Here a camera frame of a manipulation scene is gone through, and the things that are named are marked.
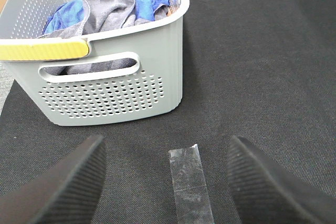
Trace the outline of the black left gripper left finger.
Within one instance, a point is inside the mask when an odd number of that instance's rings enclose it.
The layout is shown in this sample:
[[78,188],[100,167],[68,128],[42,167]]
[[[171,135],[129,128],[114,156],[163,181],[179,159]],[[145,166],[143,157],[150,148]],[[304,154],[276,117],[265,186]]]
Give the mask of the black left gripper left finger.
[[91,136],[57,165],[1,198],[1,223],[91,223],[106,178],[106,146]]

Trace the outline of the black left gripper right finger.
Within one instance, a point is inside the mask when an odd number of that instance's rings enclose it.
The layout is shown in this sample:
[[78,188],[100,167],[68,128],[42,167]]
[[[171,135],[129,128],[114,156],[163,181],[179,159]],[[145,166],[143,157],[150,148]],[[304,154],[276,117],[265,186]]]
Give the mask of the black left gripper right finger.
[[226,177],[242,223],[335,223],[335,198],[285,170],[246,138],[230,139]]

